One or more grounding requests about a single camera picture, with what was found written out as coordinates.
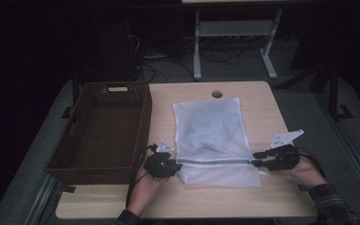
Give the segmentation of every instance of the black glove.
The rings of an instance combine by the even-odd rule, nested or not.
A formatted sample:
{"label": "black glove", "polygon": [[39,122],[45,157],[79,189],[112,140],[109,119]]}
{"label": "black glove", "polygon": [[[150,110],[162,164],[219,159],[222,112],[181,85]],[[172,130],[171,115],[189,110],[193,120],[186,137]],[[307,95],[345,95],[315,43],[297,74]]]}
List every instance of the black glove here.
{"label": "black glove", "polygon": [[182,168],[183,164],[177,164],[174,159],[169,159],[171,157],[170,153],[157,152],[156,144],[150,146],[150,149],[154,152],[154,155],[147,158],[144,162],[144,168],[153,177],[164,178],[174,176]]}
{"label": "black glove", "polygon": [[265,167],[269,171],[282,171],[294,168],[300,160],[299,151],[291,144],[286,144],[264,152],[254,153],[256,159],[275,157],[274,159],[262,161],[253,160],[255,167]]}

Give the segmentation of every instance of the table top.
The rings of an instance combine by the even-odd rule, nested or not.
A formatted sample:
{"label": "table top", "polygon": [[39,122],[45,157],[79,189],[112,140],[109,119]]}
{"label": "table top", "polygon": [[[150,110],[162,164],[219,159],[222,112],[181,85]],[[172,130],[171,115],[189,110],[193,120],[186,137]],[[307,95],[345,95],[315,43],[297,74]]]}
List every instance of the table top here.
{"label": "table top", "polygon": [[[149,143],[164,139],[175,146],[173,103],[240,98],[252,152],[269,149],[274,133],[288,132],[266,82],[194,82],[150,84],[153,99]],[[262,187],[185,185],[176,175],[142,214],[143,218],[314,217],[313,201],[290,177],[262,174]],[[76,186],[57,205],[59,218],[117,218],[125,208],[127,185]]]}

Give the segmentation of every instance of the brown wicker basket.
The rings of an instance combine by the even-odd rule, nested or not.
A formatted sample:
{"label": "brown wicker basket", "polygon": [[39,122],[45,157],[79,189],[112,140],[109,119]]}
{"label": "brown wicker basket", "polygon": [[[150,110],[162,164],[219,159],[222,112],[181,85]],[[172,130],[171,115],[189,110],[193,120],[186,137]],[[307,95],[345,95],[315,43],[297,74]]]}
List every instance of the brown wicker basket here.
{"label": "brown wicker basket", "polygon": [[87,83],[46,172],[66,185],[128,184],[151,110],[148,82]]}

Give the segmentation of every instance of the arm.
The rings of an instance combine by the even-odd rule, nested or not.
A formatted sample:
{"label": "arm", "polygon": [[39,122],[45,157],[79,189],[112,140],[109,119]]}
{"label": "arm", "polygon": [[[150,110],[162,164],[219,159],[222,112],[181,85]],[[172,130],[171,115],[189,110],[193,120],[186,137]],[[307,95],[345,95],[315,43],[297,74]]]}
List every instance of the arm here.
{"label": "arm", "polygon": [[169,177],[154,178],[147,173],[144,166],[141,166],[136,180],[139,180],[139,182],[137,182],[131,193],[130,203],[127,209],[122,211],[116,224],[140,224],[140,216],[143,211],[154,200],[160,188],[169,180]]}
{"label": "arm", "polygon": [[305,157],[291,170],[281,171],[295,178],[309,188],[309,195],[318,211],[318,224],[360,225],[360,217],[351,211],[349,205],[338,195],[336,189],[327,184],[316,165]]}

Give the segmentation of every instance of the mesh laundry bag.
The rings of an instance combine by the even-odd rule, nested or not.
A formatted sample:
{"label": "mesh laundry bag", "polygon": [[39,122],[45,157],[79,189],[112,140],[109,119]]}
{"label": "mesh laundry bag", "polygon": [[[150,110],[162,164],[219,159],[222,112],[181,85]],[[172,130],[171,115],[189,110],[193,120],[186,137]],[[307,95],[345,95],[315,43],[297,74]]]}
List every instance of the mesh laundry bag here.
{"label": "mesh laundry bag", "polygon": [[176,160],[185,184],[260,187],[239,98],[173,104]]}

